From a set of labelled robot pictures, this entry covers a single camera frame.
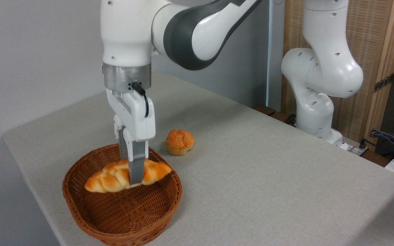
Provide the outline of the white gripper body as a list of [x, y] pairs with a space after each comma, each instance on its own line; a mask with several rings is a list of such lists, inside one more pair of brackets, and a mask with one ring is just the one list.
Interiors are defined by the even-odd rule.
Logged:
[[114, 113], [137, 142], [155, 137], [155, 111], [153, 101], [135, 90], [117, 93], [106, 89], [108, 102]]

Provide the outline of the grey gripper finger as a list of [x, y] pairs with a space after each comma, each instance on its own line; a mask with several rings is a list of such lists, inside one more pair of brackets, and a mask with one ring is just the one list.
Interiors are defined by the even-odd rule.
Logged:
[[127, 151], [127, 144], [126, 144], [125, 137], [124, 137], [124, 130], [125, 130], [125, 126], [122, 123], [121, 119], [117, 115], [114, 115], [114, 133], [115, 133], [116, 140], [119, 143], [119, 152], [120, 152], [121, 160], [128, 159], [128, 151]]
[[144, 162], [148, 158], [148, 141], [135, 141], [125, 127], [122, 128], [122, 158], [128, 161], [130, 186], [141, 184]]

